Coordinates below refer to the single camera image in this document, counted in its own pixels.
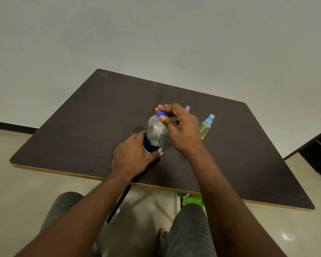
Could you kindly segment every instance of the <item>forearm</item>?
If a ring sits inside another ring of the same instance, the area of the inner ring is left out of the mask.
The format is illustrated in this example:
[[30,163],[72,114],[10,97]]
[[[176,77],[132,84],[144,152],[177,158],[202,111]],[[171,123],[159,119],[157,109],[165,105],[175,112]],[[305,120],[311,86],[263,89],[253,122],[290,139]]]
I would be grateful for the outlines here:
[[189,162],[200,185],[215,249],[228,256],[285,256],[206,149]]
[[56,218],[17,256],[85,256],[129,179],[110,175],[80,202]]

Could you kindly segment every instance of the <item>hand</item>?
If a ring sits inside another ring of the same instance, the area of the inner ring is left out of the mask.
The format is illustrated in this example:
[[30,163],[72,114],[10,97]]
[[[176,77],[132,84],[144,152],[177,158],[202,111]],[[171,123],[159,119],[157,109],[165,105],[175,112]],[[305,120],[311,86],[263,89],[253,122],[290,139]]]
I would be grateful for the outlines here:
[[204,150],[200,131],[198,129],[197,117],[188,113],[179,104],[158,105],[155,109],[168,113],[169,117],[176,116],[179,124],[171,121],[167,116],[160,116],[159,120],[167,127],[172,146],[187,159],[195,157]]
[[112,174],[125,177],[130,182],[135,176],[142,173],[148,164],[163,155],[161,151],[145,154],[143,141],[146,131],[132,134],[114,151],[112,160]]

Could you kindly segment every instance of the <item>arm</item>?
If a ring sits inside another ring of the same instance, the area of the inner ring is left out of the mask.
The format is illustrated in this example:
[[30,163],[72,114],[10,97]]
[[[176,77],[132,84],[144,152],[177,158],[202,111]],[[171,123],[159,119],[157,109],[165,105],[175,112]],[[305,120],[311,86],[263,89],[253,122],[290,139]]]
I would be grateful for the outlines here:
[[159,119],[168,128],[172,145],[188,159],[197,177],[216,251],[223,256],[285,257],[203,146],[197,118],[178,104],[158,108],[178,117],[177,127],[166,116]]
[[16,256],[86,256],[115,202],[133,177],[162,152],[146,155],[143,140],[146,131],[133,134],[114,152],[111,174],[75,204],[57,217]]

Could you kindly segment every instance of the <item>plastic bottle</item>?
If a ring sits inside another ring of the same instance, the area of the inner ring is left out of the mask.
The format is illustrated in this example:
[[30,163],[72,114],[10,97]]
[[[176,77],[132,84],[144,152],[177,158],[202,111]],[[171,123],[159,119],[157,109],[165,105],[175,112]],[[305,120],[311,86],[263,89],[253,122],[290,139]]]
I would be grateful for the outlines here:
[[166,112],[159,110],[157,115],[152,116],[147,125],[147,131],[144,138],[144,151],[147,154],[154,151],[162,151],[165,137],[168,134],[166,126],[158,119],[159,116],[168,116]]
[[212,121],[214,119],[214,115],[211,114],[200,126],[200,134],[201,134],[201,138],[203,139],[206,134],[208,133],[209,129],[210,129],[210,125],[212,124]]

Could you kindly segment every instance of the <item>blue spray nozzle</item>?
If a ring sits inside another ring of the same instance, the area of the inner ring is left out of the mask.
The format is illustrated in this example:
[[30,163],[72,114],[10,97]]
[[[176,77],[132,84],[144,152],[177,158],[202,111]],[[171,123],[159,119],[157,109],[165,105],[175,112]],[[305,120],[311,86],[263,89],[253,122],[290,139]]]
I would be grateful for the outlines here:
[[164,112],[164,111],[159,110],[158,113],[157,113],[157,119],[158,119],[159,116],[161,116],[161,115],[168,116],[167,112]]
[[211,114],[211,115],[204,121],[204,124],[207,125],[207,126],[210,126],[210,124],[212,123],[214,117],[215,117],[215,115]]

